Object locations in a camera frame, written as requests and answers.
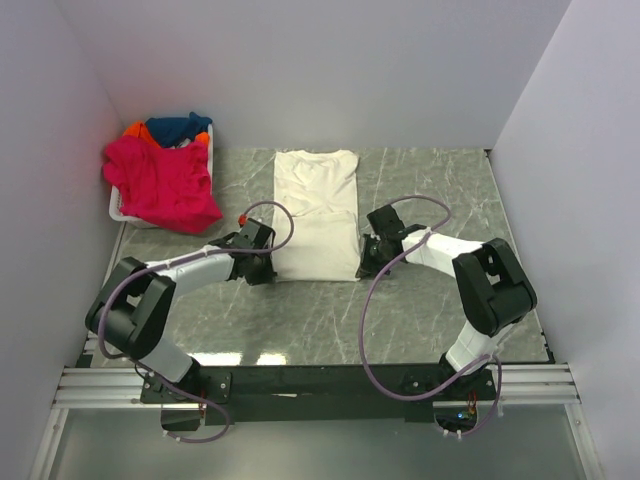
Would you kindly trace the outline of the white t shirt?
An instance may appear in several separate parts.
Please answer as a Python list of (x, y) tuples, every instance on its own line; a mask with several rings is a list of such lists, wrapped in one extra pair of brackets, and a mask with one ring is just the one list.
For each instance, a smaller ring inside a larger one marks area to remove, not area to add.
[(358, 156), (349, 150), (278, 152), (274, 158), (276, 241), (292, 238), (272, 253), (277, 279), (355, 282), (360, 264)]

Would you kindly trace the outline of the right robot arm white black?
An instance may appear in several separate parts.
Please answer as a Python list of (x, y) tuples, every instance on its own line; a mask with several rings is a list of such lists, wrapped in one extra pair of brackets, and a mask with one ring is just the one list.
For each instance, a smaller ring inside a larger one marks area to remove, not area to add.
[(537, 295), (515, 252), (502, 238), (470, 241), (407, 226), (391, 205), (367, 215), (373, 232), (364, 236), (357, 276), (381, 278), (400, 262), (451, 276), (466, 317), (441, 360), (439, 387), (460, 399), (474, 386), (473, 374), (488, 363), (513, 325), (537, 306)]

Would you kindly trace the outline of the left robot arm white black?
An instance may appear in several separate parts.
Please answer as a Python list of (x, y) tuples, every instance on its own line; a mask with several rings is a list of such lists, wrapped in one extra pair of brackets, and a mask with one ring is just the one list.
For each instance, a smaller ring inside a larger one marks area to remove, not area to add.
[(276, 273), (268, 251), (275, 231), (249, 218), (237, 232), (190, 254), (144, 263), (126, 257), (114, 267), (91, 305), (85, 325), (125, 357), (163, 376), (176, 401), (200, 388), (200, 363), (165, 334), (173, 301), (209, 284), (242, 279), (269, 284)]

